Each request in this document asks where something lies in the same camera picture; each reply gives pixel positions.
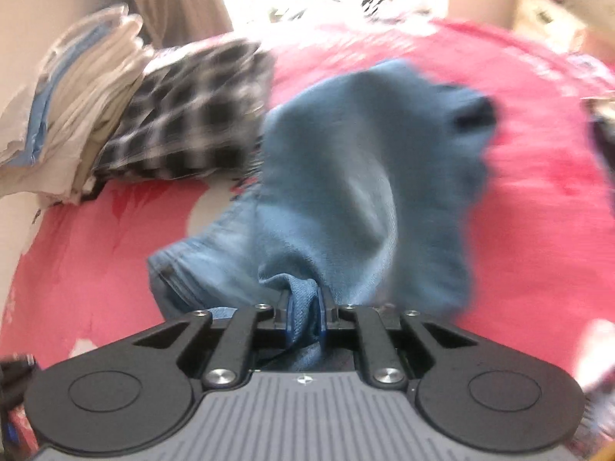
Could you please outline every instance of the blue garment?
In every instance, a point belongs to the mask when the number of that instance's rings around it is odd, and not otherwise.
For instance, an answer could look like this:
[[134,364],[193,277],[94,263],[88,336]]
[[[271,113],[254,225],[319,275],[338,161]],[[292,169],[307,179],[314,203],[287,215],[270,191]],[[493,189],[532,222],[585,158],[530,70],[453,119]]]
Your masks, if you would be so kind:
[[30,109],[25,146],[23,150],[6,163],[8,166],[32,166],[38,161],[42,146],[47,137],[47,114],[55,87],[57,87],[73,63],[108,33],[109,26],[107,24],[100,24],[84,34],[77,43],[64,51],[50,77],[46,80],[39,79],[36,94],[32,101],[32,108]]
[[163,315],[290,289],[292,339],[307,344],[319,286],[340,304],[456,314],[470,294],[462,226],[494,128],[487,98],[401,60],[302,92],[265,120],[260,182],[150,257]]

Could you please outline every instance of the silver screw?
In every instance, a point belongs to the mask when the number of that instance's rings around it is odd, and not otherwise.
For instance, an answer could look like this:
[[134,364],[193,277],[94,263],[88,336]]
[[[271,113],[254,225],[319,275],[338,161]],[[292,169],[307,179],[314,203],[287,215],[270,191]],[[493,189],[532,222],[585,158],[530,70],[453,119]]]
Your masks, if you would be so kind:
[[374,373],[374,378],[376,379],[376,381],[380,381],[380,383],[399,383],[399,381],[404,379],[404,373],[396,368],[383,368],[378,369]]
[[237,374],[231,369],[213,369],[207,373],[205,378],[213,385],[228,385],[236,380]]

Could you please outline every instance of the checkered cloth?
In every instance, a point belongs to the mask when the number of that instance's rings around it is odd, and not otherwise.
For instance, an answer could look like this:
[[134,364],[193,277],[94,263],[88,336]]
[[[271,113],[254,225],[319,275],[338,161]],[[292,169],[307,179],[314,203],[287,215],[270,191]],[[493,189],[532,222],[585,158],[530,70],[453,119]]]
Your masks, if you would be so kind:
[[273,57],[258,47],[234,40],[149,73],[93,175],[169,180],[242,168],[259,134],[273,77]]

